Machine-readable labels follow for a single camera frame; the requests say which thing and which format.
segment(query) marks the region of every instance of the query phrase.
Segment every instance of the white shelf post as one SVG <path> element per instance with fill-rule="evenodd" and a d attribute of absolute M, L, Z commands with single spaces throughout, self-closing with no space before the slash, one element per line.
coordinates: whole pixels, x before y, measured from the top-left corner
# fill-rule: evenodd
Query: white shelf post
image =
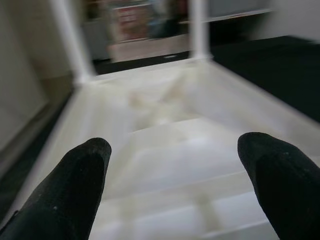
<path fill-rule="evenodd" d="M 90 54 L 84 43 L 81 28 L 77 24 L 74 9 L 70 0 L 50 0 L 55 21 L 63 38 L 72 71 L 75 75 L 74 84 L 81 85 L 96 75 Z"/>
<path fill-rule="evenodd" d="M 189 0 L 191 57 L 211 57 L 209 47 L 209 23 L 207 21 L 208 0 Z"/>

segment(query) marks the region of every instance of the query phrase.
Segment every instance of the white cabinet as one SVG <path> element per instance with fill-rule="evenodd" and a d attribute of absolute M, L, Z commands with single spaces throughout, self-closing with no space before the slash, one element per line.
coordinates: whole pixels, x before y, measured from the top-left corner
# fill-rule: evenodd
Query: white cabinet
<path fill-rule="evenodd" d="M 0 151 L 46 103 L 0 3 Z"/>

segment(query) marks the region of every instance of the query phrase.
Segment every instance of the white wall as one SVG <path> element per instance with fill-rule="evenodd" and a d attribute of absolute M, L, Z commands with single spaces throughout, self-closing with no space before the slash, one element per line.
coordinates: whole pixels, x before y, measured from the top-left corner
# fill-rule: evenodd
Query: white wall
<path fill-rule="evenodd" d="M 272 8 L 252 39 L 295 35 L 320 41 L 320 0 L 273 0 Z"/>
<path fill-rule="evenodd" d="M 21 45 L 40 79 L 70 73 L 49 0 L 4 0 Z"/>
<path fill-rule="evenodd" d="M 0 33 L 1 152 L 45 106 L 47 100 L 1 2 Z"/>

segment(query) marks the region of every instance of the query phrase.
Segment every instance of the shelf board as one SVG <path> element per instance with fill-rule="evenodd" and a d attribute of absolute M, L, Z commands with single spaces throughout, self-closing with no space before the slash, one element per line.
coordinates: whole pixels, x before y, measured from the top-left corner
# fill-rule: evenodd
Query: shelf board
<path fill-rule="evenodd" d="M 225 16 L 215 16 L 215 17 L 209 17 L 205 22 L 209 23 L 209 22 L 217 22 L 217 21 L 228 20 L 228 19 L 236 19 L 236 18 L 242 18 L 242 17 L 252 16 L 252 15 L 266 14 L 266 13 L 270 13 L 271 11 L 272 10 L 270 8 L 263 8 L 259 10 L 246 11 L 242 13 L 230 14 Z"/>

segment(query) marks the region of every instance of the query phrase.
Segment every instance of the floor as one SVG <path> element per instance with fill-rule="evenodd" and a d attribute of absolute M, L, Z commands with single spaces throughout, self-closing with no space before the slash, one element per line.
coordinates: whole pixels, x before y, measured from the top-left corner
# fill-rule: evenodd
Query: floor
<path fill-rule="evenodd" d="M 15 159 L 14 161 L 10 160 L 13 164 L 9 165 L 6 171 L 0 176 L 0 223 L 6 216 L 7 211 L 22 187 L 29 171 L 72 94 L 71 76 L 45 79 L 41 81 L 41 85 L 49 99 L 48 106 L 46 106 L 9 145 L 5 154 L 1 155 L 1 158 L 14 156 Z M 43 127 L 37 130 L 37 128 L 39 128 L 37 125 L 40 124 L 42 124 Z M 29 139 L 28 142 L 30 142 L 31 135 L 35 135 L 33 141 L 23 148 L 24 150 L 19 156 L 15 156 L 18 145 L 23 144 L 21 142 L 25 141 L 25 139 Z"/>
<path fill-rule="evenodd" d="M 320 123 L 320 44 L 281 36 L 214 47 L 214 60 Z"/>
<path fill-rule="evenodd" d="M 184 60 L 189 57 L 189 51 L 179 52 L 176 54 L 169 54 L 163 56 L 154 56 L 143 59 L 111 62 L 110 60 L 94 61 L 94 69 L 98 75 L 109 74 L 119 71 L 125 71 L 128 69 L 141 68 L 151 65 L 164 64 L 179 60 Z"/>

